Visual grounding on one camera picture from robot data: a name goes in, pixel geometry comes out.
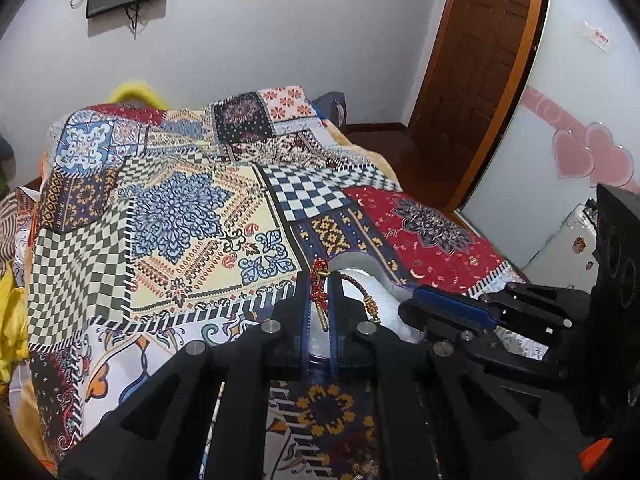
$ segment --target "blue floral pattern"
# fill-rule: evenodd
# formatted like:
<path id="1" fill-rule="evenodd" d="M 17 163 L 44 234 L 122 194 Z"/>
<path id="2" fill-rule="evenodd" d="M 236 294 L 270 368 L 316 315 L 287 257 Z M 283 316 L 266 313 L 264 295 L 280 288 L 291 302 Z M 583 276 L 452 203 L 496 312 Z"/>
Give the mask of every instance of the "blue floral pattern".
<path id="1" fill-rule="evenodd" d="M 69 173 L 90 174 L 107 162 L 113 121 L 67 126 L 58 149 L 56 164 Z"/>
<path id="2" fill-rule="evenodd" d="M 138 190 L 134 216 L 134 258 L 154 249 L 172 264 L 191 245 L 191 238 L 224 237 L 220 208 L 233 195 L 212 186 L 209 173 L 187 176 L 177 171 L 157 186 Z"/>
<path id="3" fill-rule="evenodd" d="M 262 256 L 258 256 L 255 260 L 242 258 L 238 261 L 238 266 L 242 269 L 240 277 L 243 285 L 257 282 L 260 278 L 264 280 L 283 272 L 296 270 L 282 243 L 282 233 L 278 229 L 267 231 L 266 234 L 258 233 L 255 235 L 255 240 L 262 244 Z M 262 262 L 263 257 L 267 263 L 266 266 Z"/>
<path id="4" fill-rule="evenodd" d="M 455 250 L 468 253 L 469 245 L 473 243 L 469 231 L 440 211 L 413 200 L 396 200 L 396 207 L 391 212 L 402 219 L 405 231 L 418 235 L 423 247 L 437 246 L 451 256 Z"/>

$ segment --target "bed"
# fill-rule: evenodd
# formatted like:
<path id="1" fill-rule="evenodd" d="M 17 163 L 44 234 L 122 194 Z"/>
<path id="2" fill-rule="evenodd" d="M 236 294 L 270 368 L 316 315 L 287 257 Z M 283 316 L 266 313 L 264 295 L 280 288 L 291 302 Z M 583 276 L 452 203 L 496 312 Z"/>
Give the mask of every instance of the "bed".
<path id="1" fill-rule="evenodd" d="M 52 469 L 187 342 L 267 319 L 315 258 L 366 254 L 407 290 L 477 297 L 521 281 L 487 240 L 402 193 L 299 86 L 195 110 L 78 110 L 50 128 L 43 178 L 25 257 L 31 379 L 14 418 Z M 366 384 L 271 386 L 265 478 L 376 475 Z"/>

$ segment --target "black speaker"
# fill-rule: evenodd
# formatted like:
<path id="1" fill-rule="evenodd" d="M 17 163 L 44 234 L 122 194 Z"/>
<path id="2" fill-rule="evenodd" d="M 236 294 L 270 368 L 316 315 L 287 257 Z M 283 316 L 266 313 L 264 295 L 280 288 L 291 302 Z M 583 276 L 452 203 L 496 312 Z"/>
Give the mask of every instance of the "black speaker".
<path id="1" fill-rule="evenodd" d="M 640 196 L 598 185 L 598 280 L 591 291 L 591 361 L 600 401 L 619 412 L 640 383 Z"/>

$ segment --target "door frame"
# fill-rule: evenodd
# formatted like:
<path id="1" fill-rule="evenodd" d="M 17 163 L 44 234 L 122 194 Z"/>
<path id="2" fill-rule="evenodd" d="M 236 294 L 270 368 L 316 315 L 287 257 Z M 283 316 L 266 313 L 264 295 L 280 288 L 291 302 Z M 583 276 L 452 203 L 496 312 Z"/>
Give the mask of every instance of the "door frame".
<path id="1" fill-rule="evenodd" d="M 418 98 L 416 99 L 414 111 L 412 112 L 411 119 L 409 120 L 408 131 L 411 136 L 415 135 L 414 126 L 420 115 L 418 110 L 421 110 L 424 105 L 427 88 L 433 79 L 433 73 L 435 72 L 438 58 L 440 57 L 440 51 L 442 50 L 442 44 L 444 43 L 444 37 L 449 23 L 449 18 L 451 16 L 453 2 L 454 0 L 445 1 L 444 10 L 442 11 L 442 17 L 440 19 L 440 26 L 438 27 L 438 33 L 436 34 L 433 50 L 431 51 L 431 58 L 424 74 L 424 80 L 420 87 Z M 548 0 L 531 0 L 529 3 L 527 20 L 525 22 L 524 30 L 522 31 L 520 46 L 513 62 L 510 76 L 507 79 L 504 91 L 498 101 L 494 116 L 489 123 L 487 131 L 485 132 L 469 167 L 466 169 L 460 184 L 456 187 L 452 199 L 444 208 L 444 212 L 447 214 L 453 213 L 460 206 L 464 205 L 480 180 L 489 159 L 494 154 L 495 149 L 502 138 L 502 134 L 511 120 L 513 112 L 516 109 L 522 91 L 526 85 L 531 65 L 538 49 L 547 6 Z"/>

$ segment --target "wooden door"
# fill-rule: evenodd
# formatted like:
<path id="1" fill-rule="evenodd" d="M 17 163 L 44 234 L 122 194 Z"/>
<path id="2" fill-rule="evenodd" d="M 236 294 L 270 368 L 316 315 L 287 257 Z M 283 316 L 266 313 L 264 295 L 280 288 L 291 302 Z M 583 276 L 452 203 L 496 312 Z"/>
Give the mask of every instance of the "wooden door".
<path id="1" fill-rule="evenodd" d="M 510 79 L 530 1 L 447 0 L 410 135 L 452 196 Z"/>

